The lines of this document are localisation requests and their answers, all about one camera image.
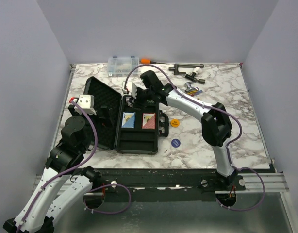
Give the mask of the orange big blind button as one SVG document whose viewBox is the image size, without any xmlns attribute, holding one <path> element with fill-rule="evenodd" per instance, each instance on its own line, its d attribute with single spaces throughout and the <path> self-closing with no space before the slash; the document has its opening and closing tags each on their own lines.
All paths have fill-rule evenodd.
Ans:
<svg viewBox="0 0 298 233">
<path fill-rule="evenodd" d="M 180 122 L 177 119 L 173 119 L 173 120 L 171 120 L 170 125 L 174 128 L 177 128 L 177 127 L 179 127 Z"/>
</svg>

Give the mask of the black foam-lined poker case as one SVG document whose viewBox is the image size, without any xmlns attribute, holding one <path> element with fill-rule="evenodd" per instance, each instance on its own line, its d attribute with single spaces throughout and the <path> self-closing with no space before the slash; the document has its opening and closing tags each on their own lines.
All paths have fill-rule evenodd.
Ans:
<svg viewBox="0 0 298 233">
<path fill-rule="evenodd" d="M 120 153 L 156 154 L 158 139 L 167 137 L 169 133 L 168 116 L 159 108 L 159 103 L 148 101 L 142 108 L 128 105 L 129 95 L 122 95 L 95 77 L 87 79 L 84 94 L 94 97 L 96 114 L 91 115 L 98 135 L 98 147 L 106 150 L 116 150 Z M 104 127 L 101 123 L 101 106 L 117 108 L 117 126 Z M 133 129 L 122 128 L 123 112 L 135 112 Z M 155 129 L 142 129 L 143 113 L 155 113 Z"/>
</svg>

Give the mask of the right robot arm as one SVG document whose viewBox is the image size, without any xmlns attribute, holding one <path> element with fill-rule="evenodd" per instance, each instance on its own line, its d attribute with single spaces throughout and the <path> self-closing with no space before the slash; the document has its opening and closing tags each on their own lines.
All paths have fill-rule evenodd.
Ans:
<svg viewBox="0 0 298 233">
<path fill-rule="evenodd" d="M 148 100 L 153 100 L 177 108 L 198 120 L 201 123 L 203 139 L 214 151 L 216 169 L 220 174 L 217 185 L 222 190 L 230 189 L 235 182 L 232 176 L 235 169 L 227 151 L 232 124 L 224 105 L 221 103 L 210 105 L 189 96 L 170 83 L 164 85 L 152 70 L 146 71 L 140 78 L 145 89 L 133 82 L 126 82 L 126 87 L 123 88 L 130 92 L 134 99 L 133 103 L 143 105 Z"/>
</svg>

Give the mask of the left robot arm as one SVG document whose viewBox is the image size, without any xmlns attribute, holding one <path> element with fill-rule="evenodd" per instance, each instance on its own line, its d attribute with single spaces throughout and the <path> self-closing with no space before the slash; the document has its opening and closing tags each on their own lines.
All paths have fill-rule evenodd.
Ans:
<svg viewBox="0 0 298 233">
<path fill-rule="evenodd" d="M 86 191 L 101 187 L 101 173 L 88 166 L 66 191 L 61 187 L 75 170 L 92 158 L 97 148 L 114 148 L 116 121 L 107 105 L 96 106 L 92 95 L 70 100 L 72 116 L 61 129 L 61 140 L 50 151 L 42 177 L 22 211 L 5 221 L 8 233 L 52 233 L 57 222 Z"/>
</svg>

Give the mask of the red playing card deck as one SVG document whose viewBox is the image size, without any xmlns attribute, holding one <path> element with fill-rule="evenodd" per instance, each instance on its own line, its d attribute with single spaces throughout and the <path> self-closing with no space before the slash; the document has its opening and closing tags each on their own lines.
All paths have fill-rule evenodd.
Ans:
<svg viewBox="0 0 298 233">
<path fill-rule="evenodd" d="M 142 129 L 155 129 L 155 113 L 143 113 Z"/>
</svg>

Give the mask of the blue playing card deck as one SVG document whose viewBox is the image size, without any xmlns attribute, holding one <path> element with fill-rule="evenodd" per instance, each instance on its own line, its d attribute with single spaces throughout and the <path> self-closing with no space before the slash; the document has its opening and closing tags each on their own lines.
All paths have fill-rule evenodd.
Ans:
<svg viewBox="0 0 298 233">
<path fill-rule="evenodd" d="M 135 126 L 135 116 L 135 112 L 123 112 L 121 127 L 133 129 Z"/>
</svg>

